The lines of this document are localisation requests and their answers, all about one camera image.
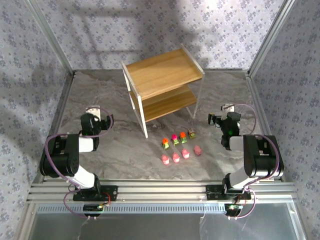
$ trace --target green block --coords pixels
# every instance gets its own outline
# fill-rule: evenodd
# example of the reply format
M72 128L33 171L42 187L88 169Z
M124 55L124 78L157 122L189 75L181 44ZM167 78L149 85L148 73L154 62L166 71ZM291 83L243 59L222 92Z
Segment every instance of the green block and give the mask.
M173 143L173 146L175 146L175 145L179 144L179 141L178 141L178 139L175 139L175 140L172 140L172 143Z
M180 137L180 141L182 144L185 144L187 142L187 138L186 137Z
M169 148L169 144L168 143L162 144L162 146L163 146L164 149L168 149Z

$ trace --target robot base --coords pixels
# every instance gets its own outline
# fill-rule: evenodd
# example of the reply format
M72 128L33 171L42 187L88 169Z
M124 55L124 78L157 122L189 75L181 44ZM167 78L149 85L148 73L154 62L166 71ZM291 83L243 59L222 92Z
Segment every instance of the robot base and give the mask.
M110 195L110 201L117 200L118 195L118 186L101 186L100 191L101 194L98 194L96 192L88 192L81 190L77 192L77 194L73 195L73 201L75 202L105 202L108 201L108 193Z
M206 199L212 200L251 200L251 195L248 192L243 192L241 189L229 188L225 191L223 185L207 185L205 186Z
M94 175L94 185L91 188L81 189L73 195L75 202L105 202L117 200L118 186L115 185L100 185L97 175Z

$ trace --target glass panel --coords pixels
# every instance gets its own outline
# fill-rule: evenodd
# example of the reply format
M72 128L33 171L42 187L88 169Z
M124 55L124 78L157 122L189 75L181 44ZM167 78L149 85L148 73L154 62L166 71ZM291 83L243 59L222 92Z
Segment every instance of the glass panel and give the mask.
M245 213L251 205L243 209ZM37 213L29 240L296 240L286 203L257 204L244 219L219 214L109 214L90 220Z

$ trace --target shelf leg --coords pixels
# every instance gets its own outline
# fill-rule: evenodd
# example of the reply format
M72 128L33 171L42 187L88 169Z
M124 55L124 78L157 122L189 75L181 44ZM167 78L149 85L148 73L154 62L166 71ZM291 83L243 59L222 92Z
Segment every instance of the shelf leg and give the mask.
M148 132L147 132L147 126L146 126L146 121L145 121L145 115L144 115L144 109L142 106L142 100L141 96L138 96L138 103L139 103L139 109L140 109L140 116L141 116L141 121L142 121L142 126L143 126L143 132L145 135L145 138L148 138Z
M202 85L204 83L204 80L205 80L205 73L202 74L199 92L198 92L198 95L196 96L196 104L195 104L195 108L194 108L194 113L193 113L193 116L191 116L193 119L196 117L196 113L197 113L197 109L198 109L198 105L199 105L199 101L200 101L200 97L201 97Z
M192 118L194 118L194 115L193 115L193 113L190 111L190 109L189 109L188 106L186 107L186 110L188 111L188 113L190 114L190 116L191 116Z
M122 69L122 71L123 71L123 75L124 75L124 79L125 79L126 86L127 86L127 88L128 88L128 92L130 92L130 91L131 91L131 88L130 88L129 80L128 80L128 78L127 78L127 75L126 75L126 73L125 73L125 70ZM143 124L142 124L142 120L140 119L139 113L138 113L137 110L136 110L135 103L134 103L134 101L132 100L132 97L131 97L130 93L129 93L129 97L130 97L132 109L133 109L133 111L134 111L134 114L135 114L135 116L136 116L136 119L138 120L141 129L144 131L144 126L143 126Z

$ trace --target shelf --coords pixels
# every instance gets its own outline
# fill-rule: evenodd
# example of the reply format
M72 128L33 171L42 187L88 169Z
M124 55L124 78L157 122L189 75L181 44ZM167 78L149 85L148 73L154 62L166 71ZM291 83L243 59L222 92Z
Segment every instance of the shelf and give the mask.
M126 67L142 100L200 80L203 76L182 48Z
M140 113L136 95L132 91L130 95L135 108ZM145 122L173 113L196 102L197 99L188 85L148 98L142 101Z

